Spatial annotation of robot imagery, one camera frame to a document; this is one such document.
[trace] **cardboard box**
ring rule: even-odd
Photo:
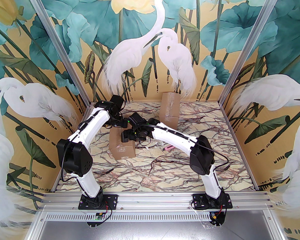
[[[172,129],[177,129],[180,116],[181,95],[175,92],[162,94],[159,120]]]
[[[124,128],[112,127],[109,136],[109,151],[115,160],[134,158],[136,156],[135,141],[121,142],[121,133]]]

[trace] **marble-patterned surface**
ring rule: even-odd
[[[127,103],[123,114],[139,112],[142,117],[159,118],[160,102]],[[193,136],[205,135],[216,151],[226,155],[229,164],[216,171],[221,186],[228,191],[253,190],[253,184],[242,162],[217,102],[182,102],[178,130]],[[198,174],[190,169],[187,154],[172,149],[162,151],[167,143],[149,140],[136,145],[135,158],[116,161],[109,152],[109,130],[102,128],[90,145],[95,179],[104,191],[204,191]],[[215,153],[216,165],[224,158]],[[74,180],[61,186],[62,191],[79,191]]]

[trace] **painted wall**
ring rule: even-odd
[[[42,0],[90,99],[108,99],[110,85],[120,95],[127,89],[128,101],[158,101],[167,91],[217,100],[264,1]],[[143,49],[162,27],[176,35]],[[258,43],[276,34],[267,25]]]
[[[300,239],[300,0],[279,0],[224,108],[261,190],[269,192],[288,239]]]
[[[85,111],[62,62],[38,49],[43,42],[54,49],[29,0],[0,0],[0,239],[24,238],[60,170],[56,143]]]

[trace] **cable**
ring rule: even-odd
[[[67,180],[64,180],[64,178],[63,178],[63,163],[64,163],[64,161],[65,161],[66,152],[67,152],[67,150],[68,150],[70,144],[72,143],[72,141],[73,141],[77,136],[78,136],[78,134],[77,134],[76,136],[74,136],[74,138],[73,138],[72,140],[70,140],[70,141],[68,142],[67,146],[66,146],[65,149],[64,149],[63,158],[62,158],[62,163],[61,163],[61,180],[62,180],[62,182],[67,182],[67,181],[69,181],[69,180],[71,180],[71,179],[76,179],[76,178],[77,178],[77,177],[75,177],[75,176],[74,176],[74,177],[70,177],[70,178],[68,178]]]

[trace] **egret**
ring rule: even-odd
[[[248,83],[235,99],[233,110],[247,108],[252,102],[275,111],[300,106],[300,84],[285,74],[267,75]]]
[[[16,233],[17,228],[13,226],[13,223],[31,220],[29,214],[17,210],[14,205],[26,205],[25,198],[9,192],[6,188],[9,162],[13,154],[13,146],[5,137],[5,129],[0,113],[0,238],[2,239],[7,239],[8,236],[10,237],[11,234]]]
[[[173,87],[175,88],[180,80],[180,89],[185,91],[184,96],[191,95],[196,88],[197,78],[192,67],[189,49],[178,43],[177,33],[170,28],[162,28],[149,43],[157,39],[160,39],[158,55],[162,63],[169,69]]]
[[[120,85],[122,73],[140,65],[142,56],[151,45],[149,41],[162,28],[165,21],[165,7],[162,0],[154,0],[154,6],[157,11],[157,19],[151,30],[139,38],[123,40],[104,61],[103,86],[106,90],[119,94],[117,90],[122,89]]]
[[[25,86],[13,77],[0,79],[0,102],[2,97],[11,109],[27,118],[46,118],[66,125],[65,119],[77,126],[77,114],[64,98],[54,94],[41,83]]]
[[[300,218],[300,125],[291,155],[284,168],[276,172],[282,173],[283,179],[290,178],[287,184],[278,187],[279,199],[283,201],[280,208],[286,211],[287,216]]]

